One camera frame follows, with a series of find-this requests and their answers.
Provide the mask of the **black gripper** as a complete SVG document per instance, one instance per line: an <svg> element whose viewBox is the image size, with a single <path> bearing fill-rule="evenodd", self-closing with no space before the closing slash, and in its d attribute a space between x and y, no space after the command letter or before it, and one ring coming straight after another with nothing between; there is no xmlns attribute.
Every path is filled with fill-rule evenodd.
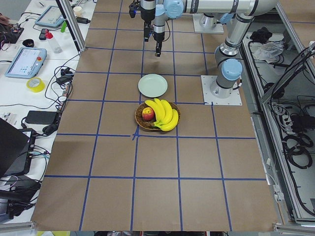
<svg viewBox="0 0 315 236"><path fill-rule="evenodd" d="M162 42L164 40L164 25L162 26L154 25L154 39L157 42L155 56L160 57Z"/></svg>

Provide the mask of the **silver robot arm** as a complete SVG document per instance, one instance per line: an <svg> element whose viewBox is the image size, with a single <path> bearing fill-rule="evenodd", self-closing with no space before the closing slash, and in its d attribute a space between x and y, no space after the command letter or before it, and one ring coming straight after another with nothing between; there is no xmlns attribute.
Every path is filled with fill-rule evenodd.
<svg viewBox="0 0 315 236"><path fill-rule="evenodd" d="M161 56L168 22L187 13L192 16L196 33L222 35L223 41L216 45L216 60L233 59L253 19L272 10L277 3L276 0L134 0L129 5L129 15L134 18L140 12L144 40L153 37L156 57Z"/></svg>

